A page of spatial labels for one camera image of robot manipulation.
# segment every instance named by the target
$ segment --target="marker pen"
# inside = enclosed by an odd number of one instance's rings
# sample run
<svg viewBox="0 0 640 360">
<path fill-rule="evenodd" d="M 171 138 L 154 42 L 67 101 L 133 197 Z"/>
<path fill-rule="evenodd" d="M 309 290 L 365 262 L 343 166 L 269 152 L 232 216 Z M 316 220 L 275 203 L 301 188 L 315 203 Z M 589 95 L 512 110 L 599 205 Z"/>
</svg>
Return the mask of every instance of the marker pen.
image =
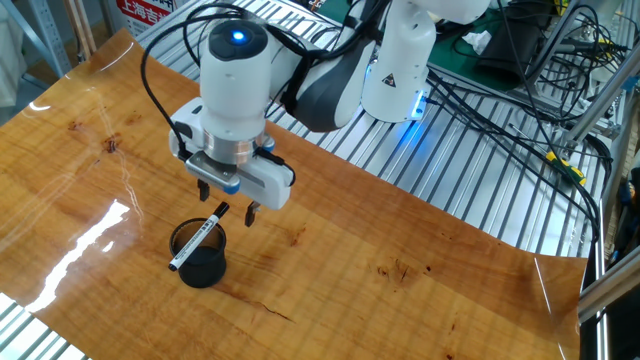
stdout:
<svg viewBox="0 0 640 360">
<path fill-rule="evenodd" d="M 213 215 L 207 219 L 207 221 L 202 224 L 200 229 L 193 235 L 191 240 L 180 250 L 178 255 L 171 260 L 169 263 L 169 269 L 171 271 L 176 271 L 184 264 L 184 262 L 191 256 L 193 251 L 200 246 L 202 240 L 204 240 L 207 235 L 213 230 L 214 226 L 218 223 L 220 218 L 229 210 L 229 204 L 226 202 L 222 202 L 216 211 L 213 212 Z"/>
</svg>

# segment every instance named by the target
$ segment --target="black power cable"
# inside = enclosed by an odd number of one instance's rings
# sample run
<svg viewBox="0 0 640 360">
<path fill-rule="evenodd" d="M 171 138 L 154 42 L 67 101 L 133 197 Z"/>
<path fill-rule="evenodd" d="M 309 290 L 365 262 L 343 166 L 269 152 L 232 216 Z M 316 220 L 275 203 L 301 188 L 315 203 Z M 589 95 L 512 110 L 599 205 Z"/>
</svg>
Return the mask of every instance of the black power cable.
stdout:
<svg viewBox="0 0 640 360">
<path fill-rule="evenodd" d="M 158 36 L 156 36 L 153 40 L 151 40 L 151 43 L 149 43 L 149 46 L 147 46 L 147 48 L 144 51 L 144 54 L 142 55 L 142 61 L 140 62 L 140 76 L 142 78 L 142 85 L 144 86 L 144 89 L 147 91 L 149 98 L 151 98 L 151 101 L 153 101 L 154 105 L 158 108 L 158 111 L 160 111 L 160 113 L 162 114 L 162 117 L 164 117 L 164 119 L 167 121 L 167 124 L 169 124 L 169 127 L 175 134 L 176 139 L 178 140 L 178 147 L 179 147 L 178 156 L 182 161 L 186 161 L 191 154 L 189 153 L 189 151 L 187 151 L 185 142 L 182 139 L 182 135 L 180 134 L 176 126 L 171 121 L 171 117 L 166 112 L 164 107 L 162 107 L 162 105 L 160 104 L 156 96 L 153 94 L 153 91 L 151 91 L 151 87 L 149 86 L 149 82 L 147 80 L 147 61 L 149 60 L 149 54 L 151 53 L 151 50 L 153 50 L 153 48 L 156 45 L 158 45 L 158 43 L 162 39 L 164 39 L 174 31 L 184 29 L 187 26 L 198 23 L 198 22 L 218 20 L 218 19 L 232 19 L 232 18 L 237 18 L 237 17 L 230 14 L 207 15 L 207 16 L 202 16 L 195 19 L 185 20 L 181 23 L 170 26 L 167 29 L 165 29 L 163 32 L 161 32 Z"/>
<path fill-rule="evenodd" d="M 517 54 L 517 50 L 516 50 L 516 45 L 514 43 L 513 40 L 513 34 L 511 33 L 511 29 L 509 28 L 509 21 L 507 19 L 506 16 L 506 12 L 504 11 L 504 7 L 502 6 L 502 3 L 500 1 L 498 1 L 498 6 L 500 7 L 500 12 L 502 13 L 502 18 L 504 20 L 504 24 L 505 24 L 505 29 L 507 31 L 507 35 L 509 38 L 509 42 L 511 45 L 511 50 L 513 51 L 513 55 L 515 56 L 515 58 L 518 58 L 518 54 Z M 586 6 L 586 5 L 579 5 L 578 7 L 587 7 L 590 10 L 593 10 L 592 7 L 590 6 Z M 594 21 L 596 23 L 596 25 L 599 25 L 598 22 L 598 14 L 595 12 L 595 10 L 593 10 L 593 16 L 594 16 Z M 596 43 L 598 42 L 598 33 L 596 33 Z M 519 64 L 518 62 L 516 62 L 516 67 L 518 69 L 518 73 L 521 77 L 521 80 L 524 83 L 525 89 L 527 91 L 527 96 L 529 98 L 529 101 L 531 102 L 531 106 L 533 108 L 534 114 L 535 114 L 535 119 L 538 123 L 538 127 L 542 133 L 542 136 L 544 137 L 545 141 L 547 142 L 547 145 L 549 146 L 549 148 L 551 149 L 551 151 L 556 154 L 556 156 L 559 156 L 559 152 L 556 150 L 555 145 L 553 144 L 553 142 L 551 141 L 551 139 L 549 138 L 549 135 L 547 134 L 546 130 L 544 129 L 544 126 L 542 124 L 542 120 L 540 119 L 540 114 L 538 113 L 538 109 L 536 107 L 535 101 L 533 99 L 533 95 L 532 95 L 532 91 L 529 87 L 529 83 L 527 82 L 526 76 L 524 74 L 524 70 L 522 69 L 522 65 Z M 589 192 L 582 186 L 580 185 L 569 173 L 569 169 L 567 169 L 564 166 L 559 167 L 560 171 L 563 171 L 566 174 L 566 178 L 569 179 L 571 181 L 571 183 L 573 184 L 573 186 L 578 190 L 578 192 L 580 193 L 580 195 L 582 196 L 582 198 L 584 199 L 586 205 L 587 205 L 587 210 L 589 211 L 589 219 L 591 220 L 591 229 L 592 229 L 592 242 L 596 242 L 598 241 L 598 239 L 600 238 L 600 222 L 599 222 L 599 209 L 598 209 L 598 205 L 596 204 L 595 200 L 593 199 L 593 197 L 591 197 L 591 194 L 589 194 Z"/>
</svg>

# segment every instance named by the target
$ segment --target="green mat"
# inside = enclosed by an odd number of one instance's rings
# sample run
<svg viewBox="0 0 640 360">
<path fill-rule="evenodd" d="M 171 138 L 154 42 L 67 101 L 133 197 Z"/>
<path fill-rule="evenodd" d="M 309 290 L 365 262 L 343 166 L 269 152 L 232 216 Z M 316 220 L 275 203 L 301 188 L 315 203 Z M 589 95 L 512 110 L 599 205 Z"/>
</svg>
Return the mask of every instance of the green mat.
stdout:
<svg viewBox="0 0 640 360">
<path fill-rule="evenodd" d="M 344 20 L 347 11 L 349 11 L 349 5 L 344 0 L 327 0 L 322 7 L 318 9 L 320 14 L 340 23 Z M 485 16 L 474 23 L 475 28 L 472 31 L 481 33 L 487 30 L 493 35 L 499 28 L 501 22 L 502 17 L 498 11 L 487 10 Z M 453 43 L 457 38 L 458 35 L 455 35 L 450 39 L 436 43 L 431 52 L 429 62 L 495 90 L 511 90 L 518 85 L 517 82 L 497 79 L 492 74 L 474 69 L 478 61 L 477 59 L 463 56 L 453 51 Z M 457 42 L 457 49 L 464 54 L 477 55 L 471 45 L 463 40 Z"/>
</svg>

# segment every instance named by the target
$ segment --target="blue led light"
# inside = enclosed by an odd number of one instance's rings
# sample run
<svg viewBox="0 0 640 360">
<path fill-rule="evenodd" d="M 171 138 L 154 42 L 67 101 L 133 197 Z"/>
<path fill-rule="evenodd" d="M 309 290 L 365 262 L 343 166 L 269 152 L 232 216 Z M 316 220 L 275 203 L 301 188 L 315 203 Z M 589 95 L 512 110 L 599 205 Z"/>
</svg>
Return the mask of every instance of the blue led light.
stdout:
<svg viewBox="0 0 640 360">
<path fill-rule="evenodd" d="M 420 119 L 422 118 L 422 114 L 424 112 L 424 109 L 421 108 L 421 103 L 422 103 L 422 96 L 424 95 L 424 91 L 420 91 L 418 93 L 418 97 L 416 99 L 416 103 L 413 106 L 413 111 L 411 111 L 411 117 L 414 119 Z"/>
<path fill-rule="evenodd" d="M 231 41 L 236 44 L 243 44 L 247 41 L 247 36 L 242 31 L 234 30 L 231 32 Z"/>
</svg>

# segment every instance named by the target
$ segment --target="wood grain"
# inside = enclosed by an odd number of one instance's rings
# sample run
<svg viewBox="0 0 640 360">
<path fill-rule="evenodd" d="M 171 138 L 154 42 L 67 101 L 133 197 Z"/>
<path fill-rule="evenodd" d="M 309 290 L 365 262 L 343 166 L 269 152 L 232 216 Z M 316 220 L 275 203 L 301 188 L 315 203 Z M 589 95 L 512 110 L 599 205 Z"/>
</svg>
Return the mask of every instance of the wood grain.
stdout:
<svg viewBox="0 0 640 360">
<path fill-rule="evenodd" d="M 575 359 L 583 259 L 526 253 L 275 125 L 292 198 L 243 226 L 169 153 L 118 33 L 0 128 L 0 291 L 94 359 Z M 198 96 L 152 61 L 169 112 Z M 167 269 L 219 201 L 228 270 Z"/>
</svg>

